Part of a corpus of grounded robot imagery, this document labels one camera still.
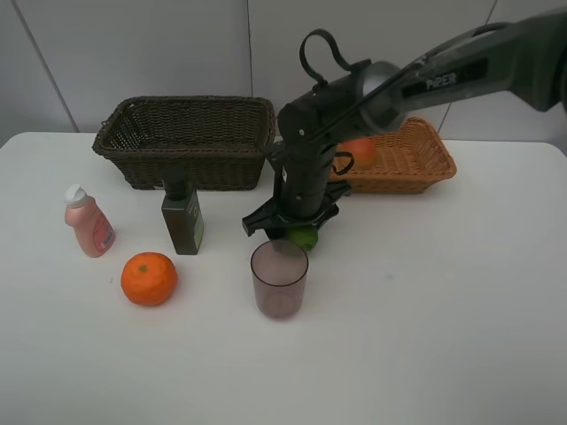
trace dark green bottle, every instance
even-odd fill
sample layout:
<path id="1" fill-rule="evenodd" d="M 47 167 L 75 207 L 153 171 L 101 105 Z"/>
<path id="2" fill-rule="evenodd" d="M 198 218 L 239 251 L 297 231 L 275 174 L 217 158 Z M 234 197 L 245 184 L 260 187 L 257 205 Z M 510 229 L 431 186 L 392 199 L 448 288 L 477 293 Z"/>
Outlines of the dark green bottle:
<path id="1" fill-rule="evenodd" d="M 195 255 L 203 238 L 203 216 L 198 204 L 197 191 L 181 167 L 166 170 L 163 174 L 166 196 L 161 212 L 167 230 L 179 255 Z"/>

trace lime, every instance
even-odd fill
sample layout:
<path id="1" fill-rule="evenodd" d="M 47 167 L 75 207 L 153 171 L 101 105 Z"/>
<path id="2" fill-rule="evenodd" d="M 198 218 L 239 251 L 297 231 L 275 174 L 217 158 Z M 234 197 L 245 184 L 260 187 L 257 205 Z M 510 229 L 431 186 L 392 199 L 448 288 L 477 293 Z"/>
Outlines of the lime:
<path id="1" fill-rule="evenodd" d="M 315 226 L 301 226 L 299 228 L 287 228 L 285 237 L 296 243 L 305 251 L 311 251 L 317 245 L 319 235 Z"/>

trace wicker basket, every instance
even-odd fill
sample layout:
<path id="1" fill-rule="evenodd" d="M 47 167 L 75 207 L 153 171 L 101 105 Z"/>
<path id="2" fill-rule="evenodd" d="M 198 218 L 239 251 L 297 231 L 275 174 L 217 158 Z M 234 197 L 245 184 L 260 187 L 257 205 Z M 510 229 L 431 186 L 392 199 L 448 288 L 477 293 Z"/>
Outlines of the wicker basket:
<path id="1" fill-rule="evenodd" d="M 275 135 L 272 104 L 256 97 L 133 97 L 118 105 L 93 150 L 134 189 L 161 187 L 163 171 L 183 166 L 197 189 L 248 190 Z"/>
<path id="2" fill-rule="evenodd" d="M 457 172 L 435 128 L 420 118 L 410 118 L 400 130 L 372 139 L 377 148 L 376 165 L 341 176 L 331 172 L 332 182 L 347 180 L 355 192 L 422 193 Z M 340 170 L 348 161 L 335 158 L 335 165 Z"/>

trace transparent cup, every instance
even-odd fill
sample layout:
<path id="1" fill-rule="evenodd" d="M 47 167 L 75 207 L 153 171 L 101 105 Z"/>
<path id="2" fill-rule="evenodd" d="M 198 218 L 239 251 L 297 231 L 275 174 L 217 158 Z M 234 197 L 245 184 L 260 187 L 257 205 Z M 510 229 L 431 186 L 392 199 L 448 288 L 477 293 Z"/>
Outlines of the transparent cup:
<path id="1" fill-rule="evenodd" d="M 301 307 L 309 259 L 286 240 L 260 245 L 250 260 L 256 304 L 268 317 L 283 319 Z"/>

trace lotion bottle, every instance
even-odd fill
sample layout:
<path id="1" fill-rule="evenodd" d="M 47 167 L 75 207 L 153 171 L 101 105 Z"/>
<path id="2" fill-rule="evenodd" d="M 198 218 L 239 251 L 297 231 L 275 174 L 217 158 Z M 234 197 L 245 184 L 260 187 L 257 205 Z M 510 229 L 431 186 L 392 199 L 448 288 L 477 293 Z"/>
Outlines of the lotion bottle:
<path id="1" fill-rule="evenodd" d="M 94 197 L 74 184 L 65 192 L 65 223 L 74 229 L 82 250 L 89 257 L 100 257 L 112 246 L 114 230 Z"/>

